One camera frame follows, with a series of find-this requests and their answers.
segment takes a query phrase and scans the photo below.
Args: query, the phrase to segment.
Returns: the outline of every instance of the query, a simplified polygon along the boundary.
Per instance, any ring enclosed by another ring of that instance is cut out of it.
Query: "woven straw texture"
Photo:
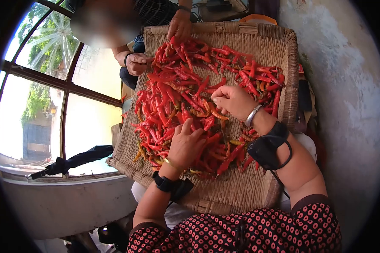
[[[157,48],[166,41],[167,31],[168,26],[144,29],[147,56],[155,55]],[[278,115],[279,120],[293,131],[298,96],[298,51],[293,30],[259,23],[210,22],[193,24],[192,36],[214,47],[226,44],[240,52],[253,54],[256,62],[264,66],[282,68],[286,87],[281,93]],[[210,74],[211,85],[221,80],[222,75],[215,75],[212,71],[199,67],[194,69],[202,78]],[[234,82],[234,73],[225,72],[223,75],[227,77],[227,85],[237,85]],[[136,92],[145,88],[146,81],[145,74],[139,77]],[[138,123],[138,118],[133,113],[136,100],[137,95],[134,96],[131,110],[124,121],[113,157],[108,162],[123,174],[148,187],[152,182],[153,172],[149,162],[132,163],[138,150],[138,136],[133,133],[134,128],[129,123]],[[229,128],[230,138],[237,140],[241,134],[240,124],[232,116]],[[244,173],[230,168],[216,180],[201,180],[190,176],[194,188],[180,200],[180,204],[199,213],[221,215],[273,206],[279,196],[280,187],[271,173],[264,173],[261,167],[256,171],[254,166],[255,163],[252,163]]]

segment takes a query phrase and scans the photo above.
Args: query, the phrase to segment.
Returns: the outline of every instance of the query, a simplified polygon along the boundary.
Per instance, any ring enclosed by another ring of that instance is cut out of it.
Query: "red and black patterned clothing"
[[[241,223],[244,252],[334,252],[341,247],[339,223],[329,199],[321,194],[301,199],[291,211],[257,209],[231,215],[197,214],[171,232],[152,222],[131,232],[127,252],[232,252],[239,244]]]

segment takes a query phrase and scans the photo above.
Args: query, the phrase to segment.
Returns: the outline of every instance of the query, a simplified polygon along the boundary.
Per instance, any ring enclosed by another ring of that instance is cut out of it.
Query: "woman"
[[[222,86],[212,94],[222,113],[230,113],[246,121],[257,106],[240,87]],[[277,119],[259,109],[252,126],[259,134],[267,134]],[[191,133],[192,119],[175,129],[160,177],[175,181],[195,159],[204,139],[202,129]],[[341,246],[339,223],[325,189],[324,178],[310,153],[289,134],[292,158],[277,170],[290,195],[291,213],[263,208],[242,214],[197,214],[166,230],[164,213],[170,193],[152,183],[138,204],[130,234],[128,252],[325,252]],[[277,149],[279,163],[289,158],[289,147]]]

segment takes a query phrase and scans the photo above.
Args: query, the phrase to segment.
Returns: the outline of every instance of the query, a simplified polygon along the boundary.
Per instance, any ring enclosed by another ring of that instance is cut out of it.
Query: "black wristband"
[[[128,57],[128,55],[131,55],[131,54],[133,54],[133,53],[127,53],[127,55],[124,58],[124,65],[125,65],[125,67],[127,67],[127,57]]]
[[[190,10],[189,8],[187,8],[186,6],[178,5],[177,8],[178,8],[178,9],[181,9],[181,10],[188,11],[189,13],[191,13],[191,10]]]

